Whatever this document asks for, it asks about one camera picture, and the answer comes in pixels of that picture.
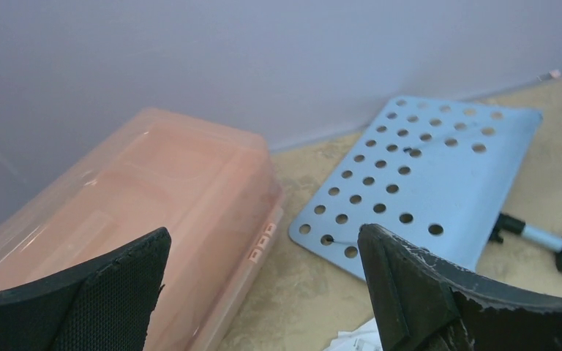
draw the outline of beige floor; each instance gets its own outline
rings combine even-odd
[[[562,235],[562,81],[487,99],[488,104],[536,107],[544,122],[522,165],[504,211]],[[373,316],[367,287],[295,245],[288,225],[359,135],[274,156],[288,194],[280,242],[247,296],[220,350],[319,351],[338,330]],[[562,274],[542,248],[506,236],[488,244],[477,271],[517,287],[562,296]]]

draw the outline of wall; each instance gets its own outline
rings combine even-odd
[[[142,107],[277,150],[561,63],[562,0],[0,0],[0,221]]]

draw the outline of pink lid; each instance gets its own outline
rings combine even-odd
[[[262,137],[145,110],[1,225],[0,290],[167,227],[146,350],[214,349],[276,239],[282,198]]]

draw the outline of white wall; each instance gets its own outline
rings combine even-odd
[[[561,64],[562,0],[0,0],[0,221],[142,107],[279,149]]]

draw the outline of translucent pink bin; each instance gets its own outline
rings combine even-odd
[[[262,137],[145,110],[0,226],[0,290],[167,227],[145,350],[214,350],[277,239],[282,201]]]

